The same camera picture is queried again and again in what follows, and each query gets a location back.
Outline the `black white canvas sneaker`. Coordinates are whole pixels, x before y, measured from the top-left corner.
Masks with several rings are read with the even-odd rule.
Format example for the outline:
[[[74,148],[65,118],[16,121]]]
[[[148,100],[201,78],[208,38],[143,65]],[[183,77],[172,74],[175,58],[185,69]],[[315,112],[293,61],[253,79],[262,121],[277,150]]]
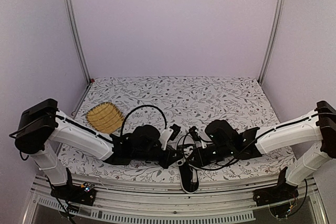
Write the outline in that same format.
[[[177,146],[177,150],[185,154],[186,157],[189,157],[194,149],[192,144],[186,144],[182,146],[182,144]],[[180,173],[180,182],[181,187],[184,192],[187,194],[193,194],[198,190],[199,180],[198,173],[195,168],[190,166],[185,158],[180,159],[176,162],[179,173]]]

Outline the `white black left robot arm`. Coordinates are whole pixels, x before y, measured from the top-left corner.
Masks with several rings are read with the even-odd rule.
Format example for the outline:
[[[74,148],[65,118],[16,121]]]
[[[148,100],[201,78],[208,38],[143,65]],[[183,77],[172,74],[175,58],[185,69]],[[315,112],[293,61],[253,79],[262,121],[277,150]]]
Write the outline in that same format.
[[[56,100],[47,99],[25,110],[18,129],[9,137],[21,153],[35,161],[61,195],[73,200],[78,188],[50,149],[50,141],[70,145],[110,165],[154,161],[167,169],[182,159],[182,154],[168,145],[179,134],[179,126],[168,127],[165,121],[162,132],[146,124],[124,133],[126,119],[116,105],[104,102],[87,112],[89,126],[85,126],[59,110]]]

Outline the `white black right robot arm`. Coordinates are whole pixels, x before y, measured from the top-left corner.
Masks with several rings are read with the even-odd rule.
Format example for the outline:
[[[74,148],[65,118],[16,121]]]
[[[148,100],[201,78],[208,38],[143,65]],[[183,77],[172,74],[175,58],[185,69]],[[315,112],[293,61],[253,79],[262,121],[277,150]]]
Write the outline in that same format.
[[[238,133],[225,120],[215,120],[205,128],[211,144],[196,149],[195,162],[203,167],[227,157],[248,160],[300,143],[314,144],[285,171],[285,180],[274,186],[276,201],[291,194],[307,176],[335,158],[335,108],[319,101],[307,114],[270,127],[254,127]]]

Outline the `yellow woven bamboo basket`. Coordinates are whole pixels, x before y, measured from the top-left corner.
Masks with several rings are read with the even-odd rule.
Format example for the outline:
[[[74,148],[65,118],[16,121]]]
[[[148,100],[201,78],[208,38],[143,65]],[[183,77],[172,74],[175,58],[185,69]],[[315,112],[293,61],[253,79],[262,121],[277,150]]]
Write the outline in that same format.
[[[124,116],[116,105],[103,102],[86,113],[86,120],[96,131],[111,134],[122,126]]]

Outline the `floral patterned table mat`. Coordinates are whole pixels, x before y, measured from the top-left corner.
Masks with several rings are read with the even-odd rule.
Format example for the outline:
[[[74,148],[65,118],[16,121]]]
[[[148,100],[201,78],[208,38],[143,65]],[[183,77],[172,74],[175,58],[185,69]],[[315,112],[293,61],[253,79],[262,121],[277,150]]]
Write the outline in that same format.
[[[189,128],[204,129],[213,120],[226,120],[237,131],[272,126],[278,118],[254,78],[223,77],[112,77],[92,84],[76,121],[87,124],[86,113],[102,102],[111,102],[127,117],[124,132],[150,124],[158,130],[177,124],[175,142],[192,144]],[[63,145],[58,158],[73,174],[138,182],[180,181],[177,165],[161,168],[156,162],[132,161],[112,166],[71,146]]]

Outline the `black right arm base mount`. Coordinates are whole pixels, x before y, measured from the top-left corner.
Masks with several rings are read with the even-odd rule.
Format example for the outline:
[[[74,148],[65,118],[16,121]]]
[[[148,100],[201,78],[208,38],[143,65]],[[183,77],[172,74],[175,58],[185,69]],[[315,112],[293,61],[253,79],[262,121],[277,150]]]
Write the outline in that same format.
[[[284,200],[294,199],[299,196],[298,186],[292,186],[287,183],[286,171],[288,167],[282,169],[279,173],[277,184],[275,186],[256,189],[253,191],[253,200],[257,206],[274,204]]]

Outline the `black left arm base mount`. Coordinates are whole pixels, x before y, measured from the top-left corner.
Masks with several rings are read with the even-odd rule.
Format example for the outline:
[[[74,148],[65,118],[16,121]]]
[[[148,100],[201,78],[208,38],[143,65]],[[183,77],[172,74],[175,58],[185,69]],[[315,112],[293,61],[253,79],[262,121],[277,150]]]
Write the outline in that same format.
[[[84,182],[81,185],[74,185],[72,182],[71,172],[68,168],[66,168],[66,172],[66,184],[62,186],[55,186],[52,184],[50,195],[54,198],[62,199],[67,202],[93,206],[97,194],[95,184]]]

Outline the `right rear aluminium frame post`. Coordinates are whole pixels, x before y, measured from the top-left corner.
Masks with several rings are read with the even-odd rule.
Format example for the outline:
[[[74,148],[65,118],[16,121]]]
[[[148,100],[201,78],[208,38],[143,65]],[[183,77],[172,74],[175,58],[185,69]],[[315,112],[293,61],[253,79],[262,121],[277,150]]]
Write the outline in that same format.
[[[274,12],[273,20],[272,20],[270,35],[269,35],[269,39],[267,42],[264,59],[262,61],[261,70],[258,76],[258,83],[261,87],[263,86],[263,83],[265,82],[267,71],[269,68],[270,61],[271,61],[271,56],[272,56],[272,52],[273,52],[275,42],[276,42],[276,37],[277,37],[278,28],[279,28],[280,21],[281,21],[281,15],[282,15],[282,11],[284,8],[284,3],[285,3],[285,0],[276,0],[275,12]]]

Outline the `aluminium frame post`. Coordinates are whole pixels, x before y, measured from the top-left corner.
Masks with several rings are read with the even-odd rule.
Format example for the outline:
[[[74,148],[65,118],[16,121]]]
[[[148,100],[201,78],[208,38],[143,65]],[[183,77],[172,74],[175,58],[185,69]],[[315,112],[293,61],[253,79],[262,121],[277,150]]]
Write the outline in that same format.
[[[279,28],[280,21],[281,21],[281,15],[282,15],[282,11],[284,8],[284,3],[285,3],[285,0],[276,0],[275,12],[274,12],[273,20],[272,20],[270,35],[269,35],[269,39],[267,42],[264,59],[262,61],[261,70],[258,76],[258,83],[261,87],[263,86],[263,83],[265,82],[267,71],[269,68],[270,61],[271,61],[271,56],[272,56],[272,52],[273,52],[275,42],[276,42],[276,37],[277,37],[278,28]]]
[[[77,27],[77,22],[76,22],[76,17],[75,17],[75,10],[74,10],[74,6],[72,3],[72,0],[64,0],[65,2],[65,7],[66,7],[66,12],[68,15],[68,19],[69,19],[69,25],[70,25],[70,29],[71,29],[71,33],[72,33],[72,37],[73,37],[73,41],[75,44],[75,49],[78,55],[78,60],[79,60],[79,64],[84,76],[84,79],[86,81],[87,84],[91,83],[91,76],[89,73],[89,69],[88,69],[88,65],[83,53],[83,48],[82,48],[82,44],[80,41],[80,36],[79,36],[79,31],[78,31],[78,27]]]

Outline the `left rear aluminium frame post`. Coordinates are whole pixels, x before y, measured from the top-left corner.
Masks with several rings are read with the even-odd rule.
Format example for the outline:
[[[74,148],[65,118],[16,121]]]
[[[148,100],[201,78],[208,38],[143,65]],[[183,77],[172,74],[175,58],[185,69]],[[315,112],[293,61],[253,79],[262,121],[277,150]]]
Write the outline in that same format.
[[[78,55],[78,60],[79,60],[79,64],[84,76],[84,79],[86,81],[87,84],[91,83],[91,76],[89,73],[89,69],[88,69],[88,65],[83,53],[83,48],[82,48],[82,44],[80,41],[80,36],[79,36],[79,31],[78,31],[78,27],[77,27],[77,22],[76,22],[76,17],[75,17],[75,10],[74,10],[74,6],[72,3],[72,0],[64,0],[65,2],[65,7],[66,7],[66,12],[68,15],[68,19],[69,19],[69,25],[70,25],[70,29],[71,29],[71,33],[72,33],[72,37],[73,37],[73,41],[75,44],[75,49]]]

